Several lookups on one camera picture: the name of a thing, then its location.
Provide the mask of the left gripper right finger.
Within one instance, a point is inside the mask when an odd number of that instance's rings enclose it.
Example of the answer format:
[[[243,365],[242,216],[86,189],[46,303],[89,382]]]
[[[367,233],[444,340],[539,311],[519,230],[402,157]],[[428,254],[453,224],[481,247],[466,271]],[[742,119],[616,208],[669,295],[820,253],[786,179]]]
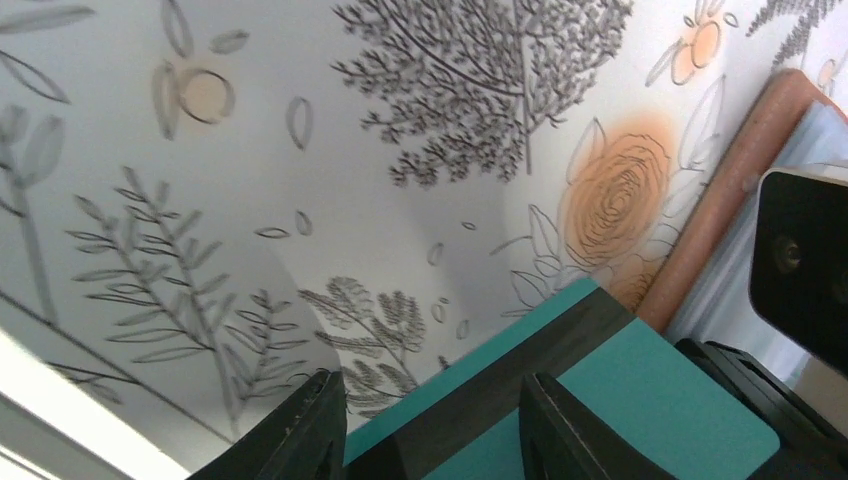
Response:
[[[554,377],[522,378],[519,435],[527,479],[671,479]]]

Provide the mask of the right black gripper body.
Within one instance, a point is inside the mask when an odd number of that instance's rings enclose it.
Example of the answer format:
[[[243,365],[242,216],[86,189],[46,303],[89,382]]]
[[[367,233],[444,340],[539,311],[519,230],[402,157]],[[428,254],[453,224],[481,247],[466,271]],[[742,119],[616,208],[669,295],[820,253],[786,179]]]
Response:
[[[753,479],[845,479],[847,438],[749,353],[715,341],[675,348],[766,422],[780,447]]]

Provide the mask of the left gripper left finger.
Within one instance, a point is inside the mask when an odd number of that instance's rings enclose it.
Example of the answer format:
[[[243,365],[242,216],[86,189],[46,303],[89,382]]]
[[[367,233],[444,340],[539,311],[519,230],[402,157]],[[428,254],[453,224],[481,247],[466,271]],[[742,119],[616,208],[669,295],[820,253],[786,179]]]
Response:
[[[345,441],[342,374],[319,371],[189,479],[342,479]]]

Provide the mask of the teal card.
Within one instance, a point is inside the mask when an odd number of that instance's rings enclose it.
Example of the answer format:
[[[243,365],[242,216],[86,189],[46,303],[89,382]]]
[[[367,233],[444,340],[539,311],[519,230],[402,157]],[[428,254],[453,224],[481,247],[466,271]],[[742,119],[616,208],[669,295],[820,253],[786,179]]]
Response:
[[[678,479],[745,479],[775,431],[645,322],[580,280],[350,433],[351,479],[520,479],[521,379],[555,377]]]

